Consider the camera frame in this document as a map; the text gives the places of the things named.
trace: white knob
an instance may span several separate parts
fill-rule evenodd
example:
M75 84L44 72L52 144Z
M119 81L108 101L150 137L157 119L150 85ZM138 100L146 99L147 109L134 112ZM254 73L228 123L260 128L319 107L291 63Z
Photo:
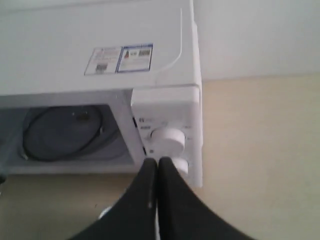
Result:
M173 157L172 162L182 176L188 175L189 164L185 159L181 157Z
M159 157L178 157L185 149L185 134L176 128L154 130L151 141L154 153Z

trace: microwave top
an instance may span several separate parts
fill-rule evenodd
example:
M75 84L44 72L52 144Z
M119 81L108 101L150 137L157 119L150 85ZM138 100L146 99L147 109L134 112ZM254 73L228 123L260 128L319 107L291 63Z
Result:
M0 97L201 84L192 0L59 2L0 2Z

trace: barcode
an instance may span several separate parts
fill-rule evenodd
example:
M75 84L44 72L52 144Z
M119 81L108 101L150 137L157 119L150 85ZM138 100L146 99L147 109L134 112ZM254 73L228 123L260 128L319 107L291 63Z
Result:
M107 70L108 64L98 64L95 68L95 71L99 74L103 73L105 70Z
M150 49L148 49L148 50L140 50L139 51L139 57L141 57L141 56L149 56L150 52L151 52Z

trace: microwave control panel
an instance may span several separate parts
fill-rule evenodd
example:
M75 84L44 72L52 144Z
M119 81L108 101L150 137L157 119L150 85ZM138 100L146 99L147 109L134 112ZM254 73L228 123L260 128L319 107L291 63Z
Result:
M131 109L146 157L170 157L187 182L200 186L203 140L199 88L134 89Z

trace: microwave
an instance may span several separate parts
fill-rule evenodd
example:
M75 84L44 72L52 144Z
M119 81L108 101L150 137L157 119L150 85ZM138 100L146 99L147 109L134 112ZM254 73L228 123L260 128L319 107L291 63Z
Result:
M0 175L136 173L202 185L191 0L0 3Z

